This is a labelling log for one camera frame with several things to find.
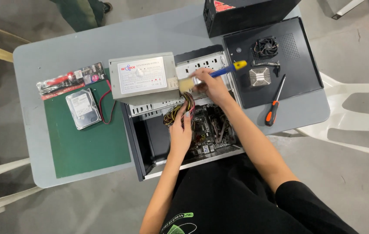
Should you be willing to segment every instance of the motherboard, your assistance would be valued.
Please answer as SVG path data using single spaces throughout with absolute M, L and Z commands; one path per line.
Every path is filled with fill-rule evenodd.
M 194 156 L 208 154 L 236 143 L 235 132 L 222 109 L 210 103 L 195 107 L 194 131 L 189 152 Z

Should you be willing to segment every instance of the hand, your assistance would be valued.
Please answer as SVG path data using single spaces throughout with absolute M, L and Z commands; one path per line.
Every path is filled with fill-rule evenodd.
M 212 72 L 214 72 L 214 70 L 210 68 L 199 68 L 193 72 L 191 76 L 196 76 L 196 78 L 204 82 L 204 84 L 199 84 L 195 88 L 198 91 L 206 92 L 208 97 L 223 109 L 224 106 L 232 103 L 234 99 L 229 94 L 221 77 L 213 78 L 209 75 Z
M 174 123 L 170 126 L 170 153 L 167 160 L 173 158 L 180 164 L 183 162 L 190 143 L 192 142 L 192 127 L 190 124 L 190 112 L 186 112 L 187 101 L 184 102 L 182 108 L 177 112 Z

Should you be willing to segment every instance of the gray table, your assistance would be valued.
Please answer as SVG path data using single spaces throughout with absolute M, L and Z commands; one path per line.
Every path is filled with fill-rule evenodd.
M 203 5 L 172 10 L 118 24 L 22 45 L 14 51 L 14 67 L 34 182 L 42 188 L 73 182 L 134 167 L 134 162 L 93 172 L 56 178 L 44 103 L 35 84 L 68 70 L 119 57 L 173 52 L 175 55 L 215 44 L 208 38 L 202 17 Z M 295 8 L 287 18 L 300 15 Z M 269 105 L 244 110 L 267 135 L 325 121 L 330 114 L 325 92 L 303 94 L 280 101 L 279 118 L 264 126 Z

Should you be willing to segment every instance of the gforce logo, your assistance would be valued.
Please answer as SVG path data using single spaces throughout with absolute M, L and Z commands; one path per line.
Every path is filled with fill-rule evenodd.
M 121 68 L 121 70 L 122 71 L 124 71 L 124 70 L 128 70 L 128 71 L 131 71 L 131 69 L 134 69 L 135 68 L 135 66 L 130 66 L 129 64 L 126 66 L 126 67 L 123 67 L 123 68 Z

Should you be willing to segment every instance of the black shoe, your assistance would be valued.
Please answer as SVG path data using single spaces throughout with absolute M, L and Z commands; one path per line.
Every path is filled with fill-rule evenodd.
M 110 12 L 113 9 L 111 3 L 104 3 L 104 14 Z

